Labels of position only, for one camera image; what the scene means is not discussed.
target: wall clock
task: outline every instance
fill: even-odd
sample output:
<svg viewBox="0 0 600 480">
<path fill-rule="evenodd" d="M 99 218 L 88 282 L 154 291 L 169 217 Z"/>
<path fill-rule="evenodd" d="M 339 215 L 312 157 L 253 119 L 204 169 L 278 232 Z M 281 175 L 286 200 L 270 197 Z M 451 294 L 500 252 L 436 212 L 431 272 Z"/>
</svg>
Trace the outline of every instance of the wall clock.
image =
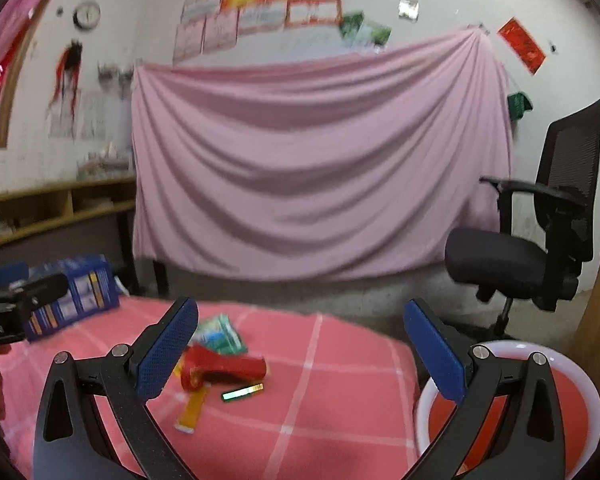
<svg viewBox="0 0 600 480">
<path fill-rule="evenodd" d="M 100 6 L 95 0 L 84 0 L 74 11 L 74 25 L 85 32 L 93 30 L 100 23 Z"/>
</svg>

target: cardboard box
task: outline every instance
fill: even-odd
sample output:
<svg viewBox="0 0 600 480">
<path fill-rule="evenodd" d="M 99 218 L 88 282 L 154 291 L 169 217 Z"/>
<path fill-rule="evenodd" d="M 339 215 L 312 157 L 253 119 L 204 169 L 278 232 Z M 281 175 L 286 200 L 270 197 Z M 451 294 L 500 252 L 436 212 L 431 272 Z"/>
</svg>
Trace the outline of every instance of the cardboard box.
<svg viewBox="0 0 600 480">
<path fill-rule="evenodd" d="M 29 279 L 62 272 L 69 279 L 67 294 L 37 309 L 25 325 L 29 341 L 55 334 L 76 321 L 120 306 L 116 282 L 103 255 L 66 258 L 53 264 L 33 267 Z"/>
</svg>

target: wooden shelf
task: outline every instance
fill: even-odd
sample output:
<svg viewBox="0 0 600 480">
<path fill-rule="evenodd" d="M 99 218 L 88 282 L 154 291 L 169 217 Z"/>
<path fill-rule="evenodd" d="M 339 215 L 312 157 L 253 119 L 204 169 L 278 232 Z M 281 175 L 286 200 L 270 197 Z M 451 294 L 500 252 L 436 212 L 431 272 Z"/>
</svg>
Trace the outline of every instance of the wooden shelf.
<svg viewBox="0 0 600 480">
<path fill-rule="evenodd" d="M 8 202 L 10 200 L 17 200 L 19 198 L 35 197 L 42 194 L 53 193 L 56 191 L 71 191 L 74 189 L 83 189 L 85 187 L 113 186 L 115 184 L 134 184 L 135 182 L 136 176 L 134 174 L 130 174 L 128 176 L 120 176 L 116 178 L 67 180 L 65 182 L 55 182 L 53 184 L 48 184 L 47 186 L 43 187 L 35 187 L 32 189 L 23 189 L 7 193 L 0 193 L 0 202 Z"/>
<path fill-rule="evenodd" d="M 10 244 L 17 240 L 22 240 L 33 235 L 39 235 L 48 231 L 53 231 L 61 227 L 66 227 L 71 224 L 90 220 L 92 218 L 98 218 L 100 216 L 107 216 L 115 213 L 122 213 L 124 211 L 131 211 L 136 208 L 135 200 L 126 200 L 125 202 L 119 202 L 114 205 L 107 205 L 102 207 L 95 207 L 93 209 L 85 209 L 69 216 L 61 216 L 58 218 L 51 218 L 49 220 L 43 220 L 41 222 L 35 222 L 26 227 L 16 229 L 9 235 L 0 236 L 0 246 Z"/>
<path fill-rule="evenodd" d="M 0 219 L 8 222 L 13 232 L 0 235 L 0 247 L 85 220 L 131 211 L 136 207 L 135 196 L 135 175 L 58 182 L 2 193 Z"/>
</svg>

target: table leg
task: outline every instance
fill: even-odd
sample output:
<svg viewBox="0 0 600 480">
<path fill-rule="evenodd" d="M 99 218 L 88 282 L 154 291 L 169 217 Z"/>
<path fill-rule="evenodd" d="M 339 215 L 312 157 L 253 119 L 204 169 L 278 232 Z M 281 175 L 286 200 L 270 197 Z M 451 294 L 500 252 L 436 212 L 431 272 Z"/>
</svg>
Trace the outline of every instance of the table leg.
<svg viewBox="0 0 600 480">
<path fill-rule="evenodd" d="M 135 296 L 140 294 L 140 284 L 138 283 L 138 274 L 136 273 L 136 263 L 132 251 L 131 233 L 129 232 L 128 215 L 126 212 L 116 215 L 118 222 L 118 236 L 120 238 L 120 250 L 122 251 L 122 261 L 125 264 L 125 283 L 129 292 Z"/>
<path fill-rule="evenodd" d="M 158 295 L 161 298 L 169 296 L 169 278 L 167 277 L 167 267 L 162 262 L 154 260 L 155 284 L 158 286 Z"/>
</svg>

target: red plastic object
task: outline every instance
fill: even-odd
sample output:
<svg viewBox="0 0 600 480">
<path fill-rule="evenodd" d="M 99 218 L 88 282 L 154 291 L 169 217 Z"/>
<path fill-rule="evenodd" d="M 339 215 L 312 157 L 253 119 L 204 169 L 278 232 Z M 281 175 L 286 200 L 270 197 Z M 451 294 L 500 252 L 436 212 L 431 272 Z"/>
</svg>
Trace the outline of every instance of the red plastic object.
<svg viewBox="0 0 600 480">
<path fill-rule="evenodd" d="M 558 398 L 562 410 L 566 473 L 568 475 L 578 463 L 584 451 L 589 427 L 589 415 L 587 414 L 587 405 L 582 398 L 582 394 L 570 378 L 555 368 L 552 368 L 551 372 L 554 374 L 555 387 L 558 390 Z M 491 408 L 480 429 L 480 433 L 464 460 L 469 469 L 473 469 L 482 462 L 482 457 L 487 451 L 498 427 L 498 421 L 502 415 L 505 400 L 506 397 L 496 397 L 491 403 Z M 436 396 L 429 414 L 429 437 L 431 440 L 442 430 L 442 427 L 455 407 L 456 405 L 453 402 L 443 399 L 440 394 Z"/>
<path fill-rule="evenodd" d="M 199 389 L 205 382 L 252 383 L 267 375 L 264 358 L 220 355 L 201 345 L 184 352 L 180 383 L 186 392 Z"/>
</svg>

